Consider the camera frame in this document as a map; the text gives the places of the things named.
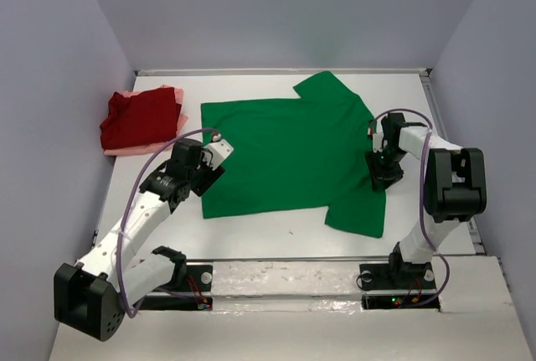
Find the green t shirt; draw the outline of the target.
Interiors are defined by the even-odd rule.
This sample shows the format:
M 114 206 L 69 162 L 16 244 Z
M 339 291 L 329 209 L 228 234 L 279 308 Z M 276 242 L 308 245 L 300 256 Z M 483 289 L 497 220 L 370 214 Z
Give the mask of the green t shirt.
M 296 97 L 203 103 L 201 122 L 233 147 L 224 175 L 202 197 L 206 219 L 324 207 L 324 223 L 379 238 L 386 195 L 372 189 L 366 152 L 373 115 L 329 71 Z

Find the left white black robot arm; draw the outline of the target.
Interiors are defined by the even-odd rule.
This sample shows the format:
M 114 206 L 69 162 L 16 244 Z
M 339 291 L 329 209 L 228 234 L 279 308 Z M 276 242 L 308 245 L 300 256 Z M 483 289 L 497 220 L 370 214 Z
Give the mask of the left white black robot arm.
M 135 317 L 152 291 L 179 288 L 187 257 L 158 246 L 134 266 L 132 261 L 152 233 L 191 193 L 202 196 L 224 173 L 233 147 L 222 137 L 208 144 L 183 138 L 169 159 L 152 172 L 142 170 L 121 218 L 86 255 L 64 263 L 54 274 L 57 322 L 105 342 L 125 317 Z

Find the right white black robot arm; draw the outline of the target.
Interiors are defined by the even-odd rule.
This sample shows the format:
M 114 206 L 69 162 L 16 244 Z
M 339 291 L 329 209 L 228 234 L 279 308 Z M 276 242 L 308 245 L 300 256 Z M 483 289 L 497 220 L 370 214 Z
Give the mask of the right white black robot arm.
M 446 237 L 487 206 L 484 155 L 439 137 L 428 119 L 410 122 L 405 110 L 385 111 L 368 126 L 373 147 L 366 152 L 372 189 L 385 192 L 404 176 L 401 162 L 412 155 L 420 163 L 419 216 L 413 229 L 372 271 L 374 281 L 404 287 L 431 269 Z

